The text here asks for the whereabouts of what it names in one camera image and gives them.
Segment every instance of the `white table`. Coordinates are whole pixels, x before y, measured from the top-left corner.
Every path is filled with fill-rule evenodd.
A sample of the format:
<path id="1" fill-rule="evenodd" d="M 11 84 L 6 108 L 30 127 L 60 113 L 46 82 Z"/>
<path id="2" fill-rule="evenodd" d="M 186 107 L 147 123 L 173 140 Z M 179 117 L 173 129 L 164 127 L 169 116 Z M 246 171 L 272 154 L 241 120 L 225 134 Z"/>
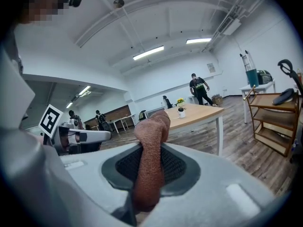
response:
<path id="1" fill-rule="evenodd" d="M 169 134 L 194 130 L 197 126 L 216 120 L 217 124 L 217 154 L 223 150 L 223 108 L 196 104 L 185 104 L 185 118 L 179 118 L 178 107 L 165 110 L 170 118 Z"/>
<path id="2" fill-rule="evenodd" d="M 196 103 L 196 101 L 195 101 L 195 96 L 194 95 L 189 95 L 188 96 L 188 98 L 189 98 L 189 103 L 192 103 L 192 104 L 199 104 L 199 103 Z"/>
<path id="3" fill-rule="evenodd" d="M 148 119 L 150 117 L 151 113 L 155 113 L 157 111 L 164 110 L 164 109 L 165 109 L 165 107 L 162 106 L 162 107 L 155 108 L 155 109 L 152 109 L 152 110 L 149 110 L 149 111 L 145 111 L 144 114 L 145 114 L 145 117 Z"/>
<path id="4" fill-rule="evenodd" d="M 114 126 L 115 126 L 115 129 L 116 129 L 116 132 L 119 134 L 119 130 L 118 130 L 117 126 L 116 126 L 116 122 L 121 121 L 122 126 L 123 126 L 123 129 L 124 129 L 124 131 L 126 131 L 126 130 L 125 130 L 125 127 L 124 127 L 124 124 L 123 124 L 123 120 L 125 120 L 125 119 L 131 117 L 132 120 L 133 120 L 133 123 L 134 123 L 134 116 L 135 116 L 135 114 L 132 114 L 132 115 L 130 115 L 130 116 L 123 117 L 123 118 L 121 118 L 121 119 L 116 119 L 116 120 L 113 120 L 113 121 L 108 121 L 107 123 L 108 123 L 109 125 L 110 125 L 111 123 L 113 123 Z"/>
<path id="5" fill-rule="evenodd" d="M 276 93 L 275 80 L 268 82 L 267 84 L 264 84 L 264 85 L 259 85 L 258 87 L 255 88 L 255 91 L 266 93 L 267 89 L 269 89 L 271 86 L 274 87 L 274 92 Z M 247 85 L 245 87 L 241 87 L 240 90 L 242 91 L 242 97 L 245 98 L 246 93 L 248 93 L 251 90 L 251 87 L 250 87 L 250 85 Z M 246 101 L 243 101 L 243 107 L 244 107 L 244 122 L 247 123 Z"/>

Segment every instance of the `black mesh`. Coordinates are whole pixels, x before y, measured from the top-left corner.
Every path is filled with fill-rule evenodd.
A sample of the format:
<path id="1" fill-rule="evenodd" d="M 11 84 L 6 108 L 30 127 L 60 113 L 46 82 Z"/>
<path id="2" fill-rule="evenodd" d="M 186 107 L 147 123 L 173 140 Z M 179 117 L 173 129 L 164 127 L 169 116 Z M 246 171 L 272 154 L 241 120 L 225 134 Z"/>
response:
<path id="1" fill-rule="evenodd" d="M 138 176 L 142 151 L 143 148 L 141 147 L 116 163 L 117 172 L 131 180 L 133 183 Z M 169 184 L 178 179 L 186 170 L 185 162 L 163 147 L 161 147 L 161 164 L 164 170 L 165 184 Z"/>
<path id="2" fill-rule="evenodd" d="M 133 183 L 137 180 L 142 152 L 143 147 L 140 147 L 133 153 L 118 160 L 116 163 L 117 172 L 131 180 Z"/>
<path id="3" fill-rule="evenodd" d="M 185 162 L 161 147 L 161 164 L 164 170 L 165 185 L 181 177 L 186 170 Z"/>

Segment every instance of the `potted plant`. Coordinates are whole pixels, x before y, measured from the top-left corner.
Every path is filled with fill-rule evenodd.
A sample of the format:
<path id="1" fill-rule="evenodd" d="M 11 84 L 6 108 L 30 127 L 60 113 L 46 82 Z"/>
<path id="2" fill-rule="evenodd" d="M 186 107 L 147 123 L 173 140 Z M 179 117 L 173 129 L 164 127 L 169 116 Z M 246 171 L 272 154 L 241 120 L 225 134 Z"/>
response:
<path id="1" fill-rule="evenodd" d="M 177 100 L 178 107 L 182 107 L 185 104 L 185 100 L 183 98 L 179 98 Z"/>

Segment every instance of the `white pot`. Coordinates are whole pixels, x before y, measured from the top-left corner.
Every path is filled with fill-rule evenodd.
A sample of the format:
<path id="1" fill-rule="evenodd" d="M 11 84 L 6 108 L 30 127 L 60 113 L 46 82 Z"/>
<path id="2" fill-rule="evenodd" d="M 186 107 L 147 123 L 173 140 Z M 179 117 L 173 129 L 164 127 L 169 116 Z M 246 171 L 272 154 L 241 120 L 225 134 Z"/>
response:
<path id="1" fill-rule="evenodd" d="M 185 102 L 182 102 L 182 103 L 178 103 L 178 107 L 182 107 L 185 105 Z"/>
<path id="2" fill-rule="evenodd" d="M 179 113 L 179 118 L 185 118 L 185 111 L 184 110 L 182 112 L 180 112 L 178 110 L 178 113 Z"/>

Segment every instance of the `cardboard box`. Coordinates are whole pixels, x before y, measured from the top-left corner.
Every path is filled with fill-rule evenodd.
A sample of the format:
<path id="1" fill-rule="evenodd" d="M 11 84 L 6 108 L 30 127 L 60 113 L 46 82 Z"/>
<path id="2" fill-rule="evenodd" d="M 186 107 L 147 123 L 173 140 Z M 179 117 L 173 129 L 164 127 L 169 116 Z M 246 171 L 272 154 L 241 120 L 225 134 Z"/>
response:
<path id="1" fill-rule="evenodd" d="M 214 102 L 214 104 L 222 105 L 222 103 L 223 103 L 223 98 L 216 98 L 213 102 Z"/>
<path id="2" fill-rule="evenodd" d="M 223 98 L 217 94 L 212 97 L 212 101 L 214 104 L 221 105 L 223 103 Z"/>

